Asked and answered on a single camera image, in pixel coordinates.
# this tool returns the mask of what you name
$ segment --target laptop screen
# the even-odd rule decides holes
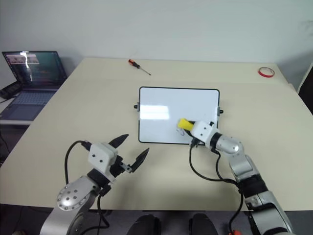
[[[3,55],[16,79],[26,88],[59,87],[67,79],[56,51],[10,51]]]

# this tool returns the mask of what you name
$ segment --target laptop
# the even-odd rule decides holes
[[[56,51],[2,53],[22,90],[0,119],[33,121],[67,79],[60,57]]]

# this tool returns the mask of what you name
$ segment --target laptop keyboard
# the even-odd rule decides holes
[[[45,105],[53,95],[54,93],[25,92],[16,97],[12,104]]]

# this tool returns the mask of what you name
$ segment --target black shoe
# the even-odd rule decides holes
[[[190,235],[218,235],[212,221],[205,214],[195,214],[189,220]]]
[[[151,214],[144,215],[136,220],[127,235],[161,235],[161,222]]]

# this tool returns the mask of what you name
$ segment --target whiteboard frame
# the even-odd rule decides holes
[[[140,143],[164,143],[164,144],[184,144],[184,145],[189,145],[188,143],[171,143],[171,142],[150,142],[150,141],[141,141],[140,140],[140,90],[141,88],[161,88],[161,89],[182,89],[182,90],[207,90],[207,91],[217,91],[218,92],[218,103],[217,103],[217,107],[218,107],[218,110],[220,109],[220,90],[218,89],[207,89],[207,88],[179,88],[179,87],[149,87],[149,86],[142,86],[139,88],[139,102],[138,102],[138,109],[137,109],[137,112],[138,112],[138,141]],[[217,116],[217,127],[218,127],[218,124],[219,124],[219,116],[220,116],[220,113],[218,113],[218,116]]]

